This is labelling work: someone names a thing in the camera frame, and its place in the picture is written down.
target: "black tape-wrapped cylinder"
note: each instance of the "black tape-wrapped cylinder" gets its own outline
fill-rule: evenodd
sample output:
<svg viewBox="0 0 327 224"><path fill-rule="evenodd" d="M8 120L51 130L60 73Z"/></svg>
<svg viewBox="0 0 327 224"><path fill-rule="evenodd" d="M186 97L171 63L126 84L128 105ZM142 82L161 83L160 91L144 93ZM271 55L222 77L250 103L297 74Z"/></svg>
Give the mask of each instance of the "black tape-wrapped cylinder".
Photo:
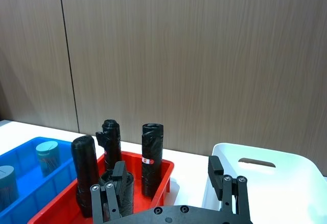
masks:
<svg viewBox="0 0 327 224"><path fill-rule="evenodd" d="M145 124L142 133L142 194L153 197L161 182L164 126Z"/></svg>
<svg viewBox="0 0 327 224"><path fill-rule="evenodd" d="M111 181L113 170L107 170L99 179L99 185L104 186L106 182ZM123 203L119 206L119 213L122 217L133 214L134 208L134 177L130 172L127 172L126 190L123 197ZM103 204L104 219L110 220L108 203Z"/></svg>
<svg viewBox="0 0 327 224"><path fill-rule="evenodd" d="M104 148L106 170L113 169L116 162L122 160L121 133L119 124L113 120L105 120L102 132L96 132L98 145Z"/></svg>
<svg viewBox="0 0 327 224"><path fill-rule="evenodd" d="M72 142L71 148L77 175L77 204L85 218L92 217L90 187L99 180L94 139L92 136L79 137Z"/></svg>

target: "red plastic tray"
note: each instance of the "red plastic tray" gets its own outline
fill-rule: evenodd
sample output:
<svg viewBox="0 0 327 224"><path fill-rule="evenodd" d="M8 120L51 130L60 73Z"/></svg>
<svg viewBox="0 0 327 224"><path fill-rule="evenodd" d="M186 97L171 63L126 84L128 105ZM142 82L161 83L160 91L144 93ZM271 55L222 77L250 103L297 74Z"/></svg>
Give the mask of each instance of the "red plastic tray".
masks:
<svg viewBox="0 0 327 224"><path fill-rule="evenodd" d="M153 199L142 195L142 156L132 152L122 152L127 170L134 176L134 213L163 206L166 193L170 191L170 175L174 163L162 160L161 183ZM105 171L104 156L98 159L99 174ZM84 218L76 202L77 180L74 180L48 205L40 210L28 223L29 224L83 224L92 223L92 218Z"/></svg>

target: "white tabletop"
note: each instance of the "white tabletop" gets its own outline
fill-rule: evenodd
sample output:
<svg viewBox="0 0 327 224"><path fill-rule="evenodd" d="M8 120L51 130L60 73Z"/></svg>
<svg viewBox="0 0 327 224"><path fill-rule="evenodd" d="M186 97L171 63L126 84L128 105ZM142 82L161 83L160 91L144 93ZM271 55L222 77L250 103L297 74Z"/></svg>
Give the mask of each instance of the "white tabletop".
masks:
<svg viewBox="0 0 327 224"><path fill-rule="evenodd" d="M0 121L0 155L35 138L47 137L63 141L73 141L83 134L26 123ZM121 142L122 151L142 153L139 144ZM96 143L97 158L104 150ZM171 174L171 188L165 205L202 206L202 199L207 180L208 157L191 153L163 150L163 159L175 164Z"/></svg>

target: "wooden wall panel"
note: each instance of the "wooden wall panel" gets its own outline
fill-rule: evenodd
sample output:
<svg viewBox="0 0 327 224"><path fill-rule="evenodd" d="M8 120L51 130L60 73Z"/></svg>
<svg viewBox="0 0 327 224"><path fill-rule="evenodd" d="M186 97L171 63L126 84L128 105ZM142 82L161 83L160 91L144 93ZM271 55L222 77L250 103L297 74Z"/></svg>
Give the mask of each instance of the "wooden wall panel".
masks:
<svg viewBox="0 0 327 224"><path fill-rule="evenodd" d="M78 131L60 0L0 0L0 117Z"/></svg>
<svg viewBox="0 0 327 224"><path fill-rule="evenodd" d="M327 174L327 0L63 0L80 129L165 148L231 142Z"/></svg>

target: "teal cylinder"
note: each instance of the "teal cylinder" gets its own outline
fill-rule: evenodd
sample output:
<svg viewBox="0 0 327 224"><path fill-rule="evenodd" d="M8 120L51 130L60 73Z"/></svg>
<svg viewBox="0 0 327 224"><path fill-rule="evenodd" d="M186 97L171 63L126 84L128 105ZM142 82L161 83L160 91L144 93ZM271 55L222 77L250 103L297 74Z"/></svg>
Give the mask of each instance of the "teal cylinder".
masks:
<svg viewBox="0 0 327 224"><path fill-rule="evenodd" d="M0 166L0 211L18 199L15 169L12 166Z"/></svg>
<svg viewBox="0 0 327 224"><path fill-rule="evenodd" d="M58 142L47 141L37 145L36 154L44 177L60 166Z"/></svg>

